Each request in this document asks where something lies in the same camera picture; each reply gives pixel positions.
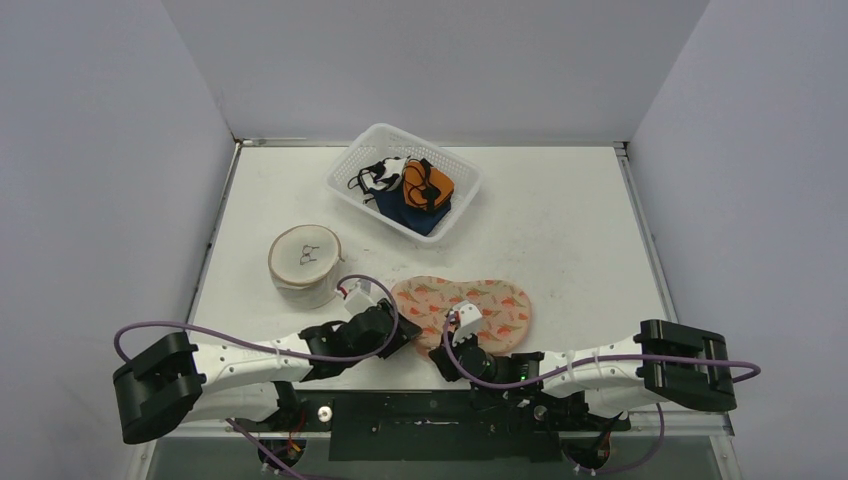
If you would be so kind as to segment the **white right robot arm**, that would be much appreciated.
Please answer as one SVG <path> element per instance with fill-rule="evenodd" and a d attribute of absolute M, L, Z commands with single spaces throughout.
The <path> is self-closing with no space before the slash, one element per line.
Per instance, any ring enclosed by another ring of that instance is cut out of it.
<path fill-rule="evenodd" d="M 658 319 L 621 341 L 578 351 L 496 356 L 475 334 L 448 334 L 428 356 L 445 380 L 465 379 L 507 400 L 567 399 L 567 419 L 580 429 L 660 402 L 703 412 L 737 406 L 725 338 Z"/>

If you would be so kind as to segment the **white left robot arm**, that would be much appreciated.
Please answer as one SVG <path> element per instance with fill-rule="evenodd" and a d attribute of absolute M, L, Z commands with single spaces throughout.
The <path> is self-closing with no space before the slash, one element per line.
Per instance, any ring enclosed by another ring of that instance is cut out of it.
<path fill-rule="evenodd" d="M 288 430 L 315 415 L 295 384 L 339 376 L 372 356 L 385 359 L 421 333 L 387 299 L 348 321 L 256 344 L 221 332 L 216 344 L 169 333 L 113 374 L 122 439 L 146 443 L 183 423 L 225 418 Z"/>

